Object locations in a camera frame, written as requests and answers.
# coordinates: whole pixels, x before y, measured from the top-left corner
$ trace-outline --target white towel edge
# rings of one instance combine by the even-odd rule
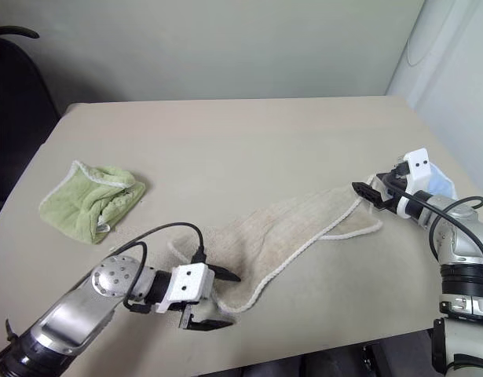
[[[74,176],[75,172],[80,169],[82,170],[82,172],[84,173],[84,175],[86,175],[86,177],[93,181],[93,182],[96,182],[96,183],[99,183],[101,185],[107,185],[107,186],[112,186],[112,187],[119,187],[121,189],[127,189],[129,187],[131,187],[132,185],[129,185],[129,184],[126,184],[126,183],[122,183],[122,182],[110,182],[110,181],[105,181],[103,179],[100,179],[100,178],[96,178],[94,177],[93,175],[90,174],[88,168],[87,168],[87,165],[84,164],[84,163],[81,163],[80,161],[78,161],[77,159],[74,160],[72,163],[71,163],[71,166],[70,166],[70,170],[68,171],[68,174],[65,178],[63,178],[61,180],[61,182],[55,187],[53,188],[47,195],[44,199],[42,199],[42,201],[40,202],[40,204],[38,205],[38,208],[40,209],[40,207],[42,207],[42,205],[52,196],[54,195],[59,189],[61,189],[68,181],[70,181],[70,179]]]
[[[366,183],[368,185],[371,184],[372,180],[374,179],[374,176],[375,175],[371,175],[367,179]],[[264,287],[267,285],[267,283],[269,281],[271,281],[276,276],[278,276],[278,274],[280,274],[290,263],[292,263],[294,261],[294,259],[296,259],[305,249],[307,249],[313,243],[315,243],[316,241],[318,241],[327,232],[330,232],[335,226],[337,226],[337,224],[339,224],[341,221],[343,221],[344,219],[346,219],[350,214],[352,214],[353,211],[358,207],[358,205],[361,203],[362,200],[363,199],[360,198],[360,197],[358,197],[357,199],[355,199],[355,201],[353,202],[353,204],[351,205],[351,207],[349,207],[344,214],[342,214],[341,216],[339,216],[329,226],[327,226],[326,228],[322,229],[313,238],[311,238],[309,241],[307,241],[302,246],[300,246],[300,248],[297,249],[297,251],[294,252],[290,257],[288,257],[280,266],[278,266],[271,273],[269,273],[268,275],[266,275],[264,277],[264,279],[262,279],[261,282],[258,284],[258,286],[255,288],[254,293],[252,294],[252,296],[250,297],[250,299],[247,301],[246,304],[244,304],[244,305],[242,305],[242,306],[240,306],[238,308],[232,308],[232,307],[228,306],[227,304],[225,304],[218,297],[218,294],[217,294],[217,292],[216,292],[215,289],[212,289],[211,290],[211,295],[212,295],[213,300],[216,301],[216,303],[218,305],[218,308],[222,312],[225,312],[225,313],[228,313],[228,314],[242,313],[242,312],[245,312],[245,311],[249,310],[249,308],[251,308],[257,302],[258,296],[261,294],[262,290],[264,289]],[[380,229],[381,227],[382,227],[382,222],[381,221],[378,221],[376,224],[374,224],[372,226],[369,226],[367,228],[359,229],[359,230],[357,230],[355,232],[350,232],[350,233],[343,234],[343,235],[327,236],[327,237],[330,237],[330,238],[323,238],[323,240],[344,240],[344,239],[347,239],[347,238],[351,238],[351,237],[355,237],[355,236],[359,236],[359,235],[363,235],[363,234],[368,234],[370,232],[375,232],[376,230]],[[168,242],[168,247],[170,248],[171,253],[173,255],[175,255],[178,259],[180,259],[181,261],[183,261],[185,263],[188,262],[187,257],[185,257],[180,251],[178,251],[175,248],[175,246],[173,245],[173,243],[171,241]]]

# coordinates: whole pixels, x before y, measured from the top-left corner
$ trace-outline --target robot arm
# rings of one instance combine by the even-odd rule
[[[483,375],[483,223],[475,210],[483,198],[458,201],[429,194],[428,168],[426,149],[420,149],[405,155],[390,173],[377,174],[380,191],[363,182],[354,182],[353,188],[376,208],[429,230],[441,267],[439,307],[447,315],[434,321],[434,368],[447,375]],[[465,204],[476,199],[481,204]]]
[[[210,297],[214,279],[240,281],[227,269],[206,264],[202,237],[191,263],[171,273],[145,265],[147,246],[138,242],[140,238],[101,261],[20,337],[11,334],[13,342],[0,354],[0,375],[61,375],[107,326],[121,302],[137,313],[152,308],[157,313],[182,311],[179,327],[188,330],[210,331],[232,324],[192,320],[192,306]],[[120,254],[134,246],[142,247],[141,262]]]

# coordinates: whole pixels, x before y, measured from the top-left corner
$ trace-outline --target table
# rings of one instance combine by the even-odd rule
[[[397,97],[77,104],[0,213],[0,348],[5,318],[21,333],[112,247],[140,232],[169,221],[221,225],[279,199],[386,171],[421,146],[461,196],[478,193]],[[73,159],[126,168],[148,185],[97,246],[38,217],[41,199]],[[65,375],[187,376],[431,327],[440,274],[426,234],[391,213],[379,217],[377,233],[315,243],[230,328],[183,331],[178,313],[142,316],[119,307]],[[165,240],[148,239],[157,267]]]

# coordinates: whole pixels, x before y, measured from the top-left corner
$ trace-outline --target black office chair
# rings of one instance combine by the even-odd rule
[[[38,38],[24,27],[0,27],[0,35]],[[0,209],[60,116],[31,58],[0,38]]]

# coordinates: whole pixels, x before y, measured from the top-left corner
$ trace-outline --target folded green towel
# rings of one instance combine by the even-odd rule
[[[141,198],[145,185],[118,167],[74,161],[67,177],[40,203],[42,220],[85,243],[99,243]]]

